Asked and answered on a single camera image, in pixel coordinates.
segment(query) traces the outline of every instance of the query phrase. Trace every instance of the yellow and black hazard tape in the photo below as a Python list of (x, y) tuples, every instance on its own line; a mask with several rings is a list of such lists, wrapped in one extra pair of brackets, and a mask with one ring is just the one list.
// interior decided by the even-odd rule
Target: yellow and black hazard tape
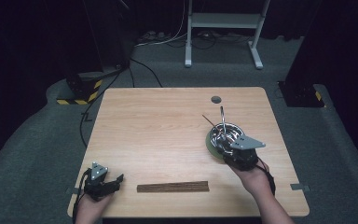
[(85, 99), (57, 99), (57, 103), (59, 105), (87, 105), (97, 98), (98, 90), (102, 83), (102, 80), (97, 81), (92, 88), (92, 92)]

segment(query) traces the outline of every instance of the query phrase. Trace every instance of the wooden stick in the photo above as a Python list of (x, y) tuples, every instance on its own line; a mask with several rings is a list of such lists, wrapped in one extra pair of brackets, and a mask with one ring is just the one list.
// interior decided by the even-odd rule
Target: wooden stick
[(194, 181), (194, 182), (138, 185), (136, 190), (138, 193), (200, 192), (200, 191), (209, 191), (209, 187), (208, 187), (208, 181)]

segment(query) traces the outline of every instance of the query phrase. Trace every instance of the gray carpet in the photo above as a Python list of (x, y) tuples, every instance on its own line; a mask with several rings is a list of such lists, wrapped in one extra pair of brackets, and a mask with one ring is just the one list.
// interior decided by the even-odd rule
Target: gray carpet
[[(196, 40), (194, 44), (201, 48), (211, 43)], [(261, 39), (258, 51), (263, 70), (255, 69), (244, 42), (193, 49), (191, 68), (184, 68), (184, 48), (138, 47), (131, 57), (153, 69), (164, 87), (264, 88), (299, 181), (311, 189), (305, 192), (310, 214), (295, 217), (296, 223), (358, 223), (358, 152), (327, 89), (315, 85), (325, 108), (293, 108), (285, 105), (277, 85), (277, 81), (285, 79), (300, 44), (301, 40)], [(135, 87), (158, 87), (154, 76), (140, 64), (131, 63), (131, 71)], [(104, 79), (102, 88), (112, 80), (112, 77)], [(116, 87), (132, 87), (129, 70), (119, 76), (112, 86)], [(71, 197), (67, 190), (76, 182), (86, 150), (79, 123), (87, 106), (57, 105), (55, 99), (64, 89), (64, 80), (52, 85), (47, 91), (48, 104), (27, 119), (0, 152), (0, 223), (71, 223), (66, 214)], [(95, 120), (100, 102), (101, 99), (90, 109), (89, 119)], [(93, 121), (83, 124), (86, 141), (92, 126)], [(116, 223), (155, 222), (158, 221), (116, 220)]]

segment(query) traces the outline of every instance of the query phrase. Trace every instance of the forearm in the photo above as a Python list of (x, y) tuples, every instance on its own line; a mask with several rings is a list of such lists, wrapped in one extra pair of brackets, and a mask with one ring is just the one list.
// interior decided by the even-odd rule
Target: forearm
[(263, 194), (254, 196), (258, 209), (260, 210), (261, 220), (263, 224), (292, 224), (295, 223), (281, 204), (271, 194)]

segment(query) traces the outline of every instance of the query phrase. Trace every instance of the person's right hand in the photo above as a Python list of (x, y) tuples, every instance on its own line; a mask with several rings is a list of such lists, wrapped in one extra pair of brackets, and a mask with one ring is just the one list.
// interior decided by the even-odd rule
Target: person's right hand
[[(269, 167), (261, 160), (258, 161), (257, 165), (263, 168), (266, 167), (267, 171), (269, 170)], [(248, 190), (248, 192), (254, 197), (260, 194), (272, 194), (269, 186), (269, 180), (262, 170), (254, 168), (250, 171), (240, 171), (231, 166), (230, 168), (240, 178), (245, 189)]]

